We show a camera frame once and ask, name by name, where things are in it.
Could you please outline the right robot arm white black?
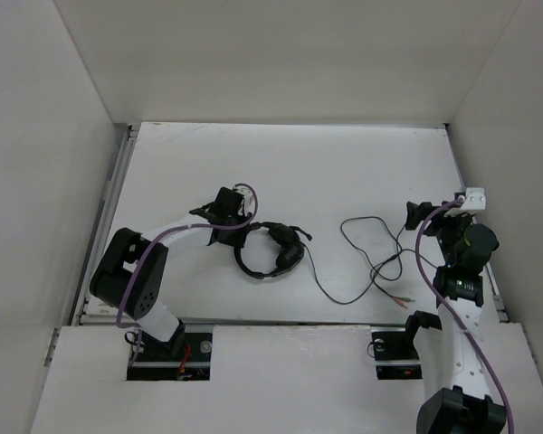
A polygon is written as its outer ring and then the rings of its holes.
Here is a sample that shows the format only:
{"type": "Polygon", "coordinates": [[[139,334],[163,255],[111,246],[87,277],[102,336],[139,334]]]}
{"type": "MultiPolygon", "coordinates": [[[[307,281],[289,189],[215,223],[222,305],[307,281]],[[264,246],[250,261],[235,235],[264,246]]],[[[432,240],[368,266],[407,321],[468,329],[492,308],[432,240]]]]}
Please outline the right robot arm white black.
{"type": "Polygon", "coordinates": [[[417,415],[419,433],[512,433],[510,401],[481,349],[484,306],[481,272],[500,246],[495,233],[473,222],[463,196],[438,206],[407,203],[405,228],[415,243],[437,240],[444,264],[424,283],[436,310],[416,311],[406,321],[401,345],[418,356],[425,401],[417,415]]]}

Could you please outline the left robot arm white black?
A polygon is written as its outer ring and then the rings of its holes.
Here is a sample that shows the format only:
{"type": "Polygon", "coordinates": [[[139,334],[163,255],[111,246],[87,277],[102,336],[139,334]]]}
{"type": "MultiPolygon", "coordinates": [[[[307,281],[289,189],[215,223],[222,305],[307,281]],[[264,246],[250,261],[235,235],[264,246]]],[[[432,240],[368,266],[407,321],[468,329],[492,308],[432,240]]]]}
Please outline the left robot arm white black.
{"type": "Polygon", "coordinates": [[[149,345],[167,359],[182,353],[186,325],[159,297],[167,260],[216,243],[233,244],[258,206],[255,190],[239,183],[220,188],[210,203],[177,222],[114,233],[90,280],[90,294],[117,310],[117,328],[135,334],[133,354],[149,345]]]}

